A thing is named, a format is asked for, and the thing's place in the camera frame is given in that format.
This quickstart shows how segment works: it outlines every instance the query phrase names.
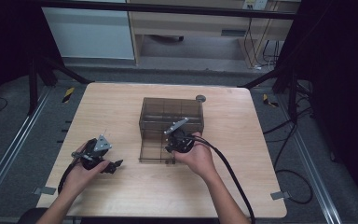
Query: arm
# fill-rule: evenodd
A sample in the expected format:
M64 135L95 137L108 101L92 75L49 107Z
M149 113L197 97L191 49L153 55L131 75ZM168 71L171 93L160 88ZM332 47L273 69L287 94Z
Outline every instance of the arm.
M61 194L56 198L48 211L45 212L37 223L62 223L76 197L83 191L83 189L86 188L86 186L98 173L106 168L108 164L109 161L103 161L92 170L86 170L81 163L78 163L66 177L65 185L62 188Z
M194 133L193 135L200 136L200 133ZM209 147L200 142L195 142L189 152L179 153L173 151L172 154L176 160L187 164L194 173L205 181L220 223L250 223L217 173Z

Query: forearm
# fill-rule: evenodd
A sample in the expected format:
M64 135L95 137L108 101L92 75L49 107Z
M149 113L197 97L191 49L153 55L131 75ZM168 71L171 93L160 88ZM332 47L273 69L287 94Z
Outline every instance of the forearm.
M50 206L50 208L45 212L45 214L37 221L37 223L62 223L75 198L75 194L71 192L65 192L63 190L62 193L54 201L54 203Z
M228 192L218 173L203 177L211 194L214 208L222 224L250 223Z

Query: wooden tabletop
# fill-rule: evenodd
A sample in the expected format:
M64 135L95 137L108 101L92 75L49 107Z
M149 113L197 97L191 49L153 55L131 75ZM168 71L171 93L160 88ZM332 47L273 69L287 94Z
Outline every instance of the wooden tabletop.
M251 94L246 89L152 84L89 84L46 184L57 188L72 161L71 153L104 133L113 145L105 159L124 160L113 174L100 174L77 197L69 216L80 217L217 217L206 185L183 164L140 163L139 118L144 97L195 99L203 103L203 137L219 148L253 207L256 217L284 217L283 200ZM242 211L249 215L224 163L213 161ZM42 195L49 207L55 195Z

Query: gray floor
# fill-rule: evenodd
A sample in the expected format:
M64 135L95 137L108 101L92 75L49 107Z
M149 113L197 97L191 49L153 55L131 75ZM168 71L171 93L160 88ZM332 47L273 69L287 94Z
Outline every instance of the gray floor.
M145 40L143 57L138 66L111 64L111 67L72 67L78 74L99 81L172 83L236 86L253 80L268 69L248 69L241 56L238 42L232 39L185 37L184 42L150 36ZM38 200L33 195L34 187L44 186L53 162L60 149L60 141L76 112L78 103L85 90L67 77L58 75L59 84L51 89L46 106L36 125L27 137L17 159L11 164L6 178L0 187L0 222L13 222L27 209L35 206ZM263 93L272 96L270 86L273 80L263 83L251 91L262 129L268 130L283 121L282 107L263 104ZM68 104L61 99L68 87L75 92ZM14 138L21 123L25 120L28 108L27 78L21 77L0 88L0 97L7 99L7 107L0 112L0 158ZM301 110L308 107L306 101L300 104ZM289 132L284 127L267 134L268 150L274 161L283 139ZM318 171L328 189L343 223L358 223L358 189L351 180L345 166L330 161L329 150L321 133L310 115L300 119L297 129L315 161ZM296 171L307 176L298 156L297 145L293 138L288 142L279 160L278 168ZM288 174L278 174L284 191L289 191L295 199L305 200L309 196L303 181ZM324 213L317 198L306 205L285 201L288 215L282 219L258 219L257 223L326 223Z

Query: transparent box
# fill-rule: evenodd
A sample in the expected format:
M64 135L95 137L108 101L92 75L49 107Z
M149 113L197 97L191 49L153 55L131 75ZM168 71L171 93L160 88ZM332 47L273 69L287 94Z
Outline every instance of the transparent box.
M203 132L202 102L198 100L144 98L139 128L142 146L139 161L175 163L167 152L167 131L174 122L188 118L181 129L187 133Z

